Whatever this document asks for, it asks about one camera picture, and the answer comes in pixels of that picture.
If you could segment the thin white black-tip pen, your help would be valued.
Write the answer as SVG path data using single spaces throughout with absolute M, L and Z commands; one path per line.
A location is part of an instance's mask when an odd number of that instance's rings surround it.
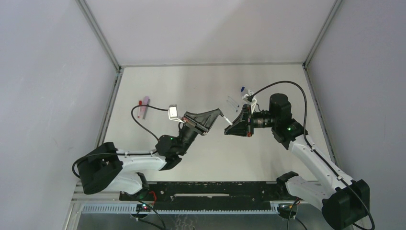
M 221 115 L 221 117 L 222 117 L 229 125 L 232 125 L 232 124 L 233 124 L 225 115 Z

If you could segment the grey pen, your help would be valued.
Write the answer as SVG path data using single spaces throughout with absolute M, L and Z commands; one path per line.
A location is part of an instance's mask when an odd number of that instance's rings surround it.
M 143 113 L 143 116 L 142 116 L 142 119 L 143 119 L 143 120 L 145 120 L 145 118 L 146 118 L 146 114 L 147 114 L 147 110 L 148 110 L 149 104 L 150 104 L 150 101 L 149 101 L 149 103 L 146 105 L 145 112 Z

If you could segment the pink highlighter pen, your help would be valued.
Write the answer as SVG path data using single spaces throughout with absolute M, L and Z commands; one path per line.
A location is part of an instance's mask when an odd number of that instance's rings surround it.
M 144 112 L 145 112 L 146 105 L 149 103 L 149 101 L 150 101 L 149 96 L 145 96 L 145 97 L 143 98 L 142 105 L 144 105 L 144 106 L 143 106 L 143 108 L 142 108 L 142 113 L 144 113 Z

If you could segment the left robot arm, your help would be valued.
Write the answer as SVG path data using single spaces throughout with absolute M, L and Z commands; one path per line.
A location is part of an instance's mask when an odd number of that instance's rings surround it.
M 178 135 L 162 135 L 149 152 L 118 149 L 106 142 L 72 164 L 73 174 L 80 179 L 87 195 L 103 191 L 119 191 L 131 195 L 148 190 L 145 170 L 165 171 L 178 165 L 198 135 L 205 136 L 222 111 L 217 108 L 204 113 L 185 112 L 179 116 L 177 106 L 165 112 L 169 120 L 179 123 Z

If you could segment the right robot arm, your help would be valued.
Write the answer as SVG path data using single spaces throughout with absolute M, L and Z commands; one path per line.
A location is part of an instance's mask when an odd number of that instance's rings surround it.
M 283 191 L 319 209 L 329 226 L 343 230 L 370 215 L 370 188 L 364 180 L 344 173 L 311 140 L 305 128 L 292 118 L 291 103 L 282 93 L 270 96 L 267 111 L 253 112 L 250 104 L 225 128 L 225 135 L 251 137 L 256 128 L 271 128 L 275 140 L 296 156 L 320 183 L 306 181 L 296 172 L 277 178 Z

